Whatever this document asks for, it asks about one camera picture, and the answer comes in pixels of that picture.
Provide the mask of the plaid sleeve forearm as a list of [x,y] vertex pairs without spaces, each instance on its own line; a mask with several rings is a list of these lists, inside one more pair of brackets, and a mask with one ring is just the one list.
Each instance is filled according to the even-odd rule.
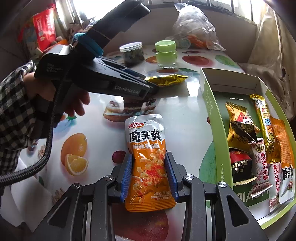
[[21,150],[29,147],[36,117],[33,98],[52,101],[55,87],[34,78],[33,61],[20,66],[1,82],[1,174],[14,172]]

